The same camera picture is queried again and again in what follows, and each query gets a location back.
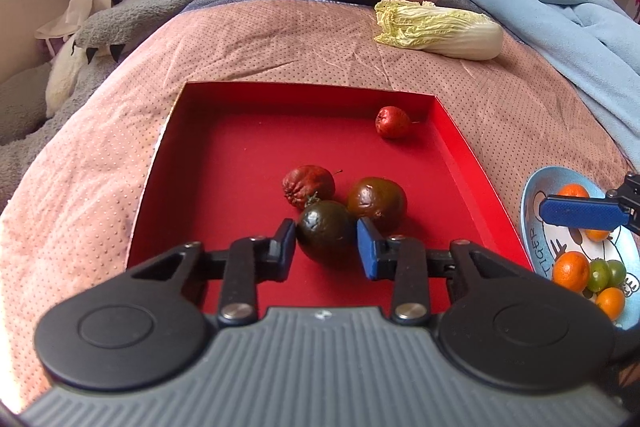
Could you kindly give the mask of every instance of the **blue blanket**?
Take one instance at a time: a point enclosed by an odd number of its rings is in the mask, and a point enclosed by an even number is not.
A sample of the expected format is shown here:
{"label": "blue blanket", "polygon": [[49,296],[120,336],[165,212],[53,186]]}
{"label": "blue blanket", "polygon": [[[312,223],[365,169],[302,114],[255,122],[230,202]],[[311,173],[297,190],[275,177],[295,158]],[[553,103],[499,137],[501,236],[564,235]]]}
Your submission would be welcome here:
{"label": "blue blanket", "polygon": [[640,25],[613,0],[472,0],[571,81],[640,169]]}

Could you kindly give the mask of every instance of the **orange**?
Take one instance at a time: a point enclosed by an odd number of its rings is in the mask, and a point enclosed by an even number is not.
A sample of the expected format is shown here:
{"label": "orange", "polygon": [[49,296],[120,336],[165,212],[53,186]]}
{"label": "orange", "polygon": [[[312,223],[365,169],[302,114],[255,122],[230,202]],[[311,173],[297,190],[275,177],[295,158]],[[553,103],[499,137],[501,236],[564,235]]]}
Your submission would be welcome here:
{"label": "orange", "polygon": [[582,292],[589,282],[589,261],[575,251],[563,253],[556,259],[551,280],[568,290]]}
{"label": "orange", "polygon": [[607,288],[596,298],[596,306],[614,321],[625,309],[625,294],[620,288]]}
{"label": "orange", "polygon": [[599,243],[600,241],[604,241],[607,237],[609,237],[609,234],[611,232],[609,232],[609,230],[585,230],[584,234],[591,239],[592,241],[595,241],[596,243]]}
{"label": "orange", "polygon": [[572,198],[588,198],[587,189],[577,183],[569,183],[558,191],[558,196],[571,196]]}

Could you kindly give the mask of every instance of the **dark green tomato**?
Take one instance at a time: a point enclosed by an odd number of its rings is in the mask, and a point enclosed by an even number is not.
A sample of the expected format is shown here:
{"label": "dark green tomato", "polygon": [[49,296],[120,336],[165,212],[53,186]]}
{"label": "dark green tomato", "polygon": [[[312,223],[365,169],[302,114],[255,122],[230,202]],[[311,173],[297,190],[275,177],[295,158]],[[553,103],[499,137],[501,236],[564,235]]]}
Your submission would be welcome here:
{"label": "dark green tomato", "polygon": [[314,261],[340,264],[353,256],[356,220],[342,204],[319,201],[300,214],[296,237],[302,251]]}
{"label": "dark green tomato", "polygon": [[385,178],[363,178],[351,187],[347,208],[355,217],[369,217],[382,235],[393,232],[406,216],[406,194]]}
{"label": "dark green tomato", "polygon": [[625,282],[626,277],[626,267],[624,264],[620,263],[620,261],[607,261],[609,265],[609,270],[611,271],[611,277],[609,277],[609,286],[612,288],[617,288],[623,282]]}
{"label": "dark green tomato", "polygon": [[604,259],[594,259],[589,263],[590,275],[587,288],[594,293],[600,293],[609,285],[611,270]]}

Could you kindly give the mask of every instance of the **green tomato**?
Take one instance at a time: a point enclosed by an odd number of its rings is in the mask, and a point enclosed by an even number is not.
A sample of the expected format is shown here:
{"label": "green tomato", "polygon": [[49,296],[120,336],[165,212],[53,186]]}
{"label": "green tomato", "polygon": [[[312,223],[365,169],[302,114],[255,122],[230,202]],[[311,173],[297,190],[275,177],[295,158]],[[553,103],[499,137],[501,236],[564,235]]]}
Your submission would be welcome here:
{"label": "green tomato", "polygon": [[590,275],[587,288],[594,293],[599,293],[609,285],[611,269],[604,259],[594,259],[589,263]]}
{"label": "green tomato", "polygon": [[620,261],[607,261],[611,277],[609,277],[609,286],[618,287],[625,282],[626,268]]}

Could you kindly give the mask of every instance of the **fruit stem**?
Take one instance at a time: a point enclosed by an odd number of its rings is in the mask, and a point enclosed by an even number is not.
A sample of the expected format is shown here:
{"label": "fruit stem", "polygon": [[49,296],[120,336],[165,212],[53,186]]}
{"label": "fruit stem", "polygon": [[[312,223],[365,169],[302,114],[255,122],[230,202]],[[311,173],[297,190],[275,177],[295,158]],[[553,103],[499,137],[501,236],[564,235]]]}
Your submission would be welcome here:
{"label": "fruit stem", "polygon": [[314,203],[318,203],[318,201],[320,201],[320,198],[318,198],[318,193],[314,192],[313,196],[306,197],[305,208]]}

